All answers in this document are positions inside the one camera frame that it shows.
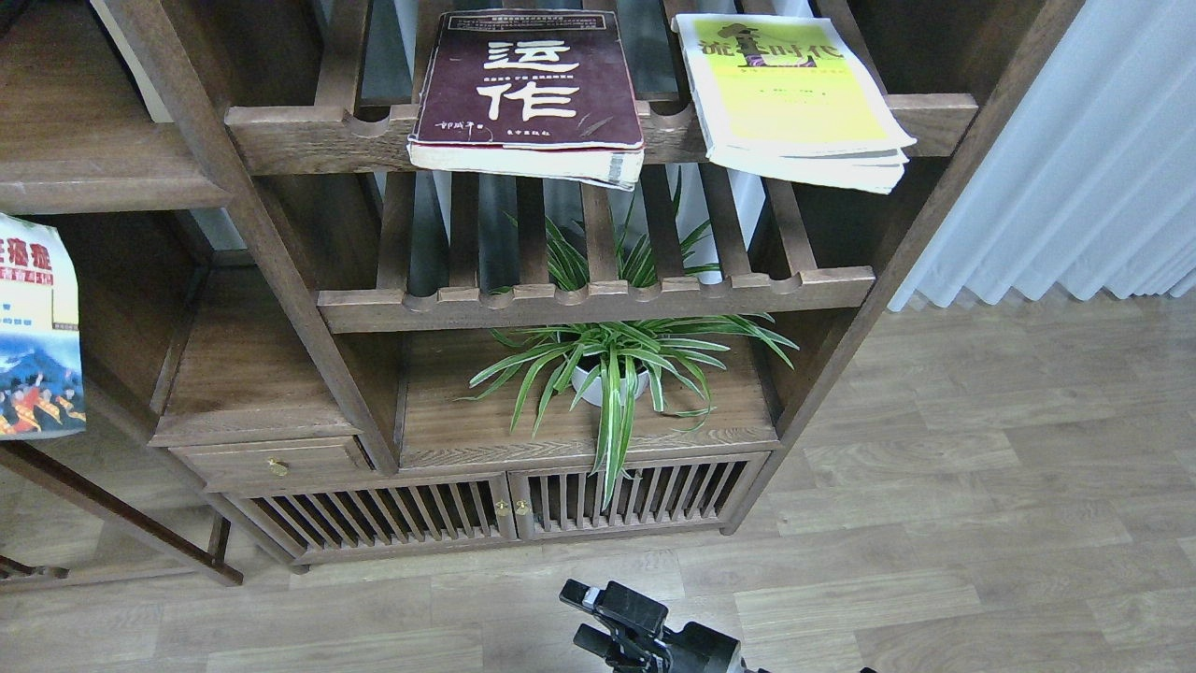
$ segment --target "dark wooden leg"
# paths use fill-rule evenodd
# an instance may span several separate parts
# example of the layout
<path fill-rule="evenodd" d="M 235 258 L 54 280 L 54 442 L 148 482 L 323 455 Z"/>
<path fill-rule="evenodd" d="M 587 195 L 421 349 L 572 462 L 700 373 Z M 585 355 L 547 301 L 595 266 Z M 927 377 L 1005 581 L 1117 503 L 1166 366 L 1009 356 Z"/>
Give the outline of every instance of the dark wooden leg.
<path fill-rule="evenodd" d="M 226 587 L 243 581 L 242 574 L 224 559 L 193 545 L 26 442 L 0 442 L 0 465 Z"/>

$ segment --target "book title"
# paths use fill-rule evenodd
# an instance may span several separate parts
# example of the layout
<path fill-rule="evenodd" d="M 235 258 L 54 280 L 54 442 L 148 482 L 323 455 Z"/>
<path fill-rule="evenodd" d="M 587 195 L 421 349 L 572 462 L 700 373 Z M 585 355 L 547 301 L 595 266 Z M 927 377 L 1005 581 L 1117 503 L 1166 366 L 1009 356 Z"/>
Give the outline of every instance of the book title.
<path fill-rule="evenodd" d="M 719 39 L 702 39 L 698 47 L 702 54 L 734 56 L 739 54 L 744 59 L 740 67 L 748 68 L 816 68 L 818 61 L 832 59 L 842 61 L 843 54 L 830 44 L 799 45 L 792 42 L 762 43 L 759 30 L 746 26 L 742 23 L 732 23 L 719 30 L 720 38 L 733 39 L 722 42 Z"/>
<path fill-rule="evenodd" d="M 578 111 L 568 105 L 580 87 L 554 86 L 551 84 L 555 82 L 544 81 L 573 79 L 568 73 L 581 63 L 562 60 L 569 50 L 563 39 L 488 42 L 487 59 L 482 63 L 482 69 L 496 74 L 483 77 L 482 80 L 487 84 L 476 87 L 478 96 L 489 99 L 487 117 L 490 121 L 499 121 L 504 99 L 521 104 L 520 117 L 525 122 L 535 117 L 576 116 Z"/>

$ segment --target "cabinet door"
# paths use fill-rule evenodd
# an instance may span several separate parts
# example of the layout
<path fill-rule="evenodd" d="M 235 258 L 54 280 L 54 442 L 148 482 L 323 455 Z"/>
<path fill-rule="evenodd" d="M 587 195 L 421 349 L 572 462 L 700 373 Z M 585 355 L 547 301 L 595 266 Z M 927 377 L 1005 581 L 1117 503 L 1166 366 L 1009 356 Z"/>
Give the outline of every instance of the cabinet door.
<path fill-rule="evenodd" d="M 233 498 L 295 556 L 323 563 L 515 539 L 502 473 L 396 479 L 365 489 Z"/>
<path fill-rule="evenodd" d="M 718 526 L 743 500 L 768 452 L 631 461 L 602 508 L 602 483 L 586 469 L 511 472 L 525 540 L 618 530 Z"/>

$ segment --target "potted plant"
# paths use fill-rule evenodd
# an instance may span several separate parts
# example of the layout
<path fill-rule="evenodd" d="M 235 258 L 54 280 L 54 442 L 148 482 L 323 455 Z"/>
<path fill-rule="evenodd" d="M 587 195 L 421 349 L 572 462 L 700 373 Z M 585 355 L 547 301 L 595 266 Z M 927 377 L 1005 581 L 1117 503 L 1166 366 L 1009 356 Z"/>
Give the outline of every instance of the potted plant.
<path fill-rule="evenodd" d="M 647 235 L 640 235 L 634 245 L 624 244 L 629 220 L 630 209 L 616 240 L 620 277 L 633 286 L 647 287 L 657 282 L 652 249 Z M 547 220 L 545 226 L 549 273 L 553 281 L 562 289 L 584 287 L 590 281 L 585 256 L 568 241 L 551 220 Z M 684 259 L 689 259 L 694 253 L 694 246 L 708 230 L 709 221 L 682 240 Z M 685 268 L 687 273 L 714 269 L 718 269 L 718 264 Z M 536 421 L 532 426 L 535 435 L 551 399 L 565 393 L 570 384 L 575 388 L 570 410 L 584 399 L 587 390 L 598 386 L 600 397 L 597 406 L 602 411 L 593 471 L 604 472 L 603 507 L 605 508 L 610 504 L 615 482 L 623 471 L 631 440 L 635 399 L 639 394 L 647 390 L 652 397 L 652 409 L 658 414 L 701 418 L 695 430 L 714 410 L 702 366 L 726 369 L 716 354 L 730 349 L 710 341 L 709 336 L 721 334 L 749 336 L 768 347 L 789 368 L 793 367 L 782 347 L 797 350 L 797 344 L 781 334 L 761 326 L 750 317 L 771 320 L 767 313 L 719 314 L 550 324 L 517 328 L 509 334 L 492 330 L 495 339 L 518 353 L 477 373 L 469 381 L 470 388 L 487 381 L 489 385 L 477 396 L 464 399 L 486 398 L 523 372 L 514 411 L 511 415 L 511 429 L 514 430 L 527 399 L 532 397 L 537 379 L 548 372 L 544 390 L 539 393 L 536 405 Z M 663 387 L 666 375 L 696 393 L 706 406 L 697 410 L 670 410 Z"/>

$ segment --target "laminate floor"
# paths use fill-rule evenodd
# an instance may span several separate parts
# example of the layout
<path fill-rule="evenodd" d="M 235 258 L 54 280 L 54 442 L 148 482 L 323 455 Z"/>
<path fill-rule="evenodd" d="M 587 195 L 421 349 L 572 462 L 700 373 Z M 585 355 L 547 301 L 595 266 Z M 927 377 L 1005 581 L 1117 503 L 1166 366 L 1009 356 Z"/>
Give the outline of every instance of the laminate floor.
<path fill-rule="evenodd" d="M 1194 410 L 1196 294 L 885 314 L 734 537 L 301 576 L 239 540 L 240 588 L 0 595 L 0 671 L 609 671 L 570 644 L 568 577 L 776 672 L 1196 671 Z"/>

